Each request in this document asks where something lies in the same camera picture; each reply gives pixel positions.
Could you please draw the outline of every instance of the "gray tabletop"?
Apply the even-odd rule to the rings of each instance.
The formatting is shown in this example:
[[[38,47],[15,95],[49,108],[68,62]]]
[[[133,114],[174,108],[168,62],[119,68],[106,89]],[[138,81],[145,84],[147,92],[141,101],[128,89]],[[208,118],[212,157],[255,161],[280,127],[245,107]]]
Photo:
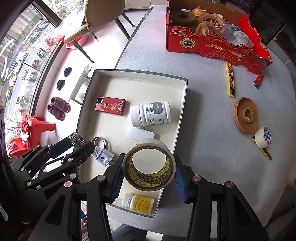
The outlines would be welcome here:
[[[118,69],[146,70],[188,79],[176,153],[210,182],[233,181],[265,226],[284,190],[295,156],[296,103],[291,73],[270,51],[273,63],[256,75],[233,66],[236,97],[227,97],[225,62],[193,53],[172,53],[165,47],[164,5],[155,6],[125,49]],[[268,161],[233,120],[233,105],[242,97],[257,105],[260,124],[271,130]],[[176,184],[163,192],[154,218],[107,207],[108,216],[128,225],[174,236],[186,236],[192,205],[182,203]]]

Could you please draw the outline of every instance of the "white label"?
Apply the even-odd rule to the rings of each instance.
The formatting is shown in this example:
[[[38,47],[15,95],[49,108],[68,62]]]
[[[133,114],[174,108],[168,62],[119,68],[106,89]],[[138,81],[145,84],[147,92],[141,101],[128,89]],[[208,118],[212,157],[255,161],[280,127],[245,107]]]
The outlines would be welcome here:
[[[248,36],[244,33],[244,32],[242,32],[242,31],[234,31],[234,33],[233,33],[235,36],[237,35],[237,36],[239,36],[239,37],[245,37],[245,38],[248,38]]]
[[[149,126],[164,123],[164,117],[161,102],[146,104],[146,118]]]

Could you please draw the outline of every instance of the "red lighter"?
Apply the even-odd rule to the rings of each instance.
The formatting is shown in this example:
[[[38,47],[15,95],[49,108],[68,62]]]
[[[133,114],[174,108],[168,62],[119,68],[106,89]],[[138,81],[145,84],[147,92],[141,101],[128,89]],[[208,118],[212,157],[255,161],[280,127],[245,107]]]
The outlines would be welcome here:
[[[263,78],[263,74],[260,73],[260,74],[257,76],[256,80],[254,81],[254,86],[255,86],[257,89],[258,89],[259,86],[260,86],[260,83],[261,83],[261,81],[262,81],[262,78]]]
[[[103,111],[115,115],[123,115],[123,109],[126,101],[125,99],[99,97],[96,102],[97,111]]]

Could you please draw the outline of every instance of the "dried rose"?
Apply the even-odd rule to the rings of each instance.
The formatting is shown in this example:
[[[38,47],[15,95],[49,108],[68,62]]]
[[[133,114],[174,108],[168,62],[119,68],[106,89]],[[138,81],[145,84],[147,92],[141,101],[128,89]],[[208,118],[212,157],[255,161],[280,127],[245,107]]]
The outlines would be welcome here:
[[[196,16],[196,18],[198,18],[202,13],[205,13],[205,10],[199,8],[199,7],[196,7],[195,9],[193,9],[191,11],[192,14],[194,14]]]
[[[213,23],[204,21],[196,28],[197,34],[208,35],[209,33],[217,34],[217,30]]]
[[[222,16],[221,14],[219,14],[219,13],[214,13],[214,14],[216,14],[218,17],[224,19],[223,16]]]
[[[220,31],[224,25],[224,20],[212,13],[202,13],[198,18],[198,22],[202,23],[204,21],[214,24],[217,31]]]

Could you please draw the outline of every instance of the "white plastic bottle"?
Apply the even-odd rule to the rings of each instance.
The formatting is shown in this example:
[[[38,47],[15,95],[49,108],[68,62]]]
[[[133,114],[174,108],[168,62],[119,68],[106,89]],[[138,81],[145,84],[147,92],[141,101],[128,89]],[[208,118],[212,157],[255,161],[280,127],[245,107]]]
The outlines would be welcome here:
[[[150,126],[172,121],[168,101],[132,106],[130,108],[130,115],[134,127]]]
[[[227,42],[234,45],[243,44],[250,49],[254,46],[253,42],[238,26],[227,23],[223,26],[219,34],[225,37]]]
[[[122,199],[122,206],[129,207],[132,210],[150,213],[153,207],[154,199],[126,193]]]

